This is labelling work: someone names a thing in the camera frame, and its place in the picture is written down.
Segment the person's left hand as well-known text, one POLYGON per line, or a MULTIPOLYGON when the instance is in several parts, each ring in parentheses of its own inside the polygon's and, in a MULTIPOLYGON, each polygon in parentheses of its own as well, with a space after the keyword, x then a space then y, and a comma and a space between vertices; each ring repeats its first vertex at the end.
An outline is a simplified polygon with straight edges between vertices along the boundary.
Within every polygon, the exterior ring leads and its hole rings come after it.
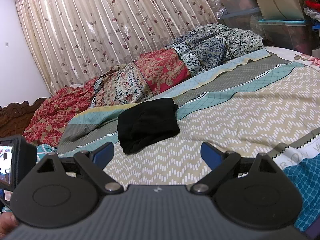
POLYGON ((0 239, 11 233, 18 225, 19 222, 12 212, 2 213, 0 215, 0 239))

